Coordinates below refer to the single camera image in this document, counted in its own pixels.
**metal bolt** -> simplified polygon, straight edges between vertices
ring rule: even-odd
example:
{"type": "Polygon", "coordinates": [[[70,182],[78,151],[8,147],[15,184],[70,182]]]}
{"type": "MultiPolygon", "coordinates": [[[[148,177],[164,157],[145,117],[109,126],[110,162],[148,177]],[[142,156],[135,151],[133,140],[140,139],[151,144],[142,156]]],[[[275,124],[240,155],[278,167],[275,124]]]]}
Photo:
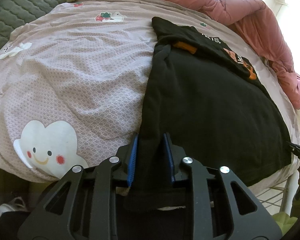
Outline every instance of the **metal bolt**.
{"type": "Polygon", "coordinates": [[[119,158],[118,158],[117,156],[112,156],[112,157],[109,159],[109,161],[110,161],[111,163],[117,163],[117,162],[119,161],[119,158]]]}
{"type": "Polygon", "coordinates": [[[72,171],[74,172],[74,173],[78,173],[78,172],[80,172],[82,170],[82,168],[81,168],[81,166],[79,166],[79,165],[76,165],[76,166],[74,166],[73,168],[72,168],[72,171]]]}
{"type": "Polygon", "coordinates": [[[220,168],[220,171],[221,171],[222,173],[229,173],[229,172],[230,172],[230,169],[229,169],[227,166],[222,166],[222,167],[220,168]]]}
{"type": "Polygon", "coordinates": [[[184,163],[187,163],[187,164],[193,163],[193,159],[191,159],[190,157],[184,157],[184,158],[182,159],[182,161],[183,161],[184,163]]]}

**green cloth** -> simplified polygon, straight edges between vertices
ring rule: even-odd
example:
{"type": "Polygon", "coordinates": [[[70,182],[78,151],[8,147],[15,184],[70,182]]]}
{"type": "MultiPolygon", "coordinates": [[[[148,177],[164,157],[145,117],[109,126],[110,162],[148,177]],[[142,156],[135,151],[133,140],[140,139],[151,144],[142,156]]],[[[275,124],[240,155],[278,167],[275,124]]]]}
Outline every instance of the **green cloth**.
{"type": "Polygon", "coordinates": [[[291,215],[294,217],[300,217],[300,199],[298,200],[296,200],[296,198],[293,199],[291,215]]]}
{"type": "Polygon", "coordinates": [[[285,235],[298,220],[295,217],[289,217],[285,212],[279,212],[272,217],[280,227],[283,235],[285,235]]]}

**red cheek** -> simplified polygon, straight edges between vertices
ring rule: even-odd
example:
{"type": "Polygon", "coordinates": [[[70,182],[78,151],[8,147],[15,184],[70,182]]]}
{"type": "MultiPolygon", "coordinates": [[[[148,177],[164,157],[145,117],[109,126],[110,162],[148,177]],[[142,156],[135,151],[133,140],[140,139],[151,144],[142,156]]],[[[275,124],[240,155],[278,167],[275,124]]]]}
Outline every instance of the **red cheek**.
{"type": "Polygon", "coordinates": [[[57,163],[60,164],[60,165],[65,164],[65,158],[64,158],[63,156],[61,156],[61,155],[58,155],[58,156],[56,157],[56,161],[57,161],[57,163]]]}

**white cloud applique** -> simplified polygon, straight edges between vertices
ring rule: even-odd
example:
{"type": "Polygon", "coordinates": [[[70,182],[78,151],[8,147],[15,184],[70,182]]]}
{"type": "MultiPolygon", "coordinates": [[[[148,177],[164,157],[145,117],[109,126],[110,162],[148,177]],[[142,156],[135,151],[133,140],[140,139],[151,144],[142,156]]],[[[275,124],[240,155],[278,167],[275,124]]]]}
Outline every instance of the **white cloud applique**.
{"type": "Polygon", "coordinates": [[[77,155],[77,135],[73,127],[64,121],[47,127],[39,121],[30,121],[13,147],[28,168],[39,168],[59,179],[74,165],[88,167],[77,155]]]}
{"type": "Polygon", "coordinates": [[[17,55],[20,51],[23,51],[25,49],[29,49],[32,46],[31,42],[27,42],[26,44],[20,43],[19,46],[14,47],[12,50],[10,50],[9,52],[7,52],[7,50],[10,48],[6,48],[4,50],[5,53],[0,55],[0,59],[4,59],[6,57],[13,57],[15,55],[17,55]]]}

